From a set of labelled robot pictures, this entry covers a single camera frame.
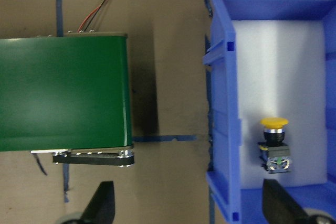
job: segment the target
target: blue plastic bin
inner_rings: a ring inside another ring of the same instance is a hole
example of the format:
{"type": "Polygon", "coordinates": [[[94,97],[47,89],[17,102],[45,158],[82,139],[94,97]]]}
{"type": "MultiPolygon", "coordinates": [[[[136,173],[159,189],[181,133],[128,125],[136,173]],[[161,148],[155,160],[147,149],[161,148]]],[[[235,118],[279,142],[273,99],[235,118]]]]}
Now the blue plastic bin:
{"type": "Polygon", "coordinates": [[[241,189],[235,30],[232,20],[322,20],[326,43],[328,182],[290,187],[304,208],[336,218],[336,0],[211,0],[211,47],[203,63],[212,67],[211,92],[214,170],[207,173],[212,197],[229,223],[267,223],[261,189],[241,189]]]}

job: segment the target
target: yellow button cap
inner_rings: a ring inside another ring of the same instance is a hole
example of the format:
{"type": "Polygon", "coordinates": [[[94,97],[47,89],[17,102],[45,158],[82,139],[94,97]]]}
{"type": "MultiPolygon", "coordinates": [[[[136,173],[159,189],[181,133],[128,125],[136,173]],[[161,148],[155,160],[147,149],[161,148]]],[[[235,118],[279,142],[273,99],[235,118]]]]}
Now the yellow button cap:
{"type": "Polygon", "coordinates": [[[281,129],[288,124],[288,120],[286,118],[263,118],[260,123],[268,129],[281,129]]]}

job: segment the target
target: red wire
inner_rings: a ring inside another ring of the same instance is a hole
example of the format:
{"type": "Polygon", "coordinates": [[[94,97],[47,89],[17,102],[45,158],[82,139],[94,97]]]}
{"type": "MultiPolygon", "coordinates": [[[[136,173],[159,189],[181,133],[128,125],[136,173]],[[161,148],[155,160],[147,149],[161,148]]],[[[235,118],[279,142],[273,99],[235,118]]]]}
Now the red wire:
{"type": "Polygon", "coordinates": [[[88,19],[102,6],[102,4],[103,3],[101,3],[100,5],[98,5],[92,12],[90,12],[90,14],[88,16],[86,16],[86,18],[83,20],[83,22],[80,24],[80,26],[77,29],[78,33],[83,29],[83,26],[88,21],[88,19]]]}

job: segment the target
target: green surface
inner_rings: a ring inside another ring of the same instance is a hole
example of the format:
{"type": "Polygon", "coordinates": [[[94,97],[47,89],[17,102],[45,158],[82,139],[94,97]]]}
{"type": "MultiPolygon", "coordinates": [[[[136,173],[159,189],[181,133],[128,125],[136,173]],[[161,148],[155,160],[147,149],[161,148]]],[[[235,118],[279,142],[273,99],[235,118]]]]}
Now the green surface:
{"type": "Polygon", "coordinates": [[[126,38],[0,40],[0,151],[132,144],[126,38]]]}

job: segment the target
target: cable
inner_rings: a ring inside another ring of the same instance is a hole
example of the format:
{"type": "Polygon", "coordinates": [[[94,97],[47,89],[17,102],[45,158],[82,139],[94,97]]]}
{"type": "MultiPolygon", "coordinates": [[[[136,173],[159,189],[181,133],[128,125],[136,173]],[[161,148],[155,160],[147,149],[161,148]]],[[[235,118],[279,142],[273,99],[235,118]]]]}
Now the cable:
{"type": "Polygon", "coordinates": [[[88,27],[90,26],[90,24],[92,23],[94,17],[97,15],[97,13],[99,12],[99,10],[102,8],[102,6],[104,5],[104,3],[107,0],[103,0],[102,3],[100,5],[98,5],[92,12],[90,12],[90,14],[88,16],[85,17],[85,19],[83,20],[83,22],[80,24],[80,26],[77,29],[77,32],[81,32],[81,31],[86,31],[88,29],[88,27]],[[92,18],[90,19],[90,21],[88,22],[88,24],[86,25],[86,27],[83,29],[85,23],[89,20],[89,18],[92,16],[92,18]]]}

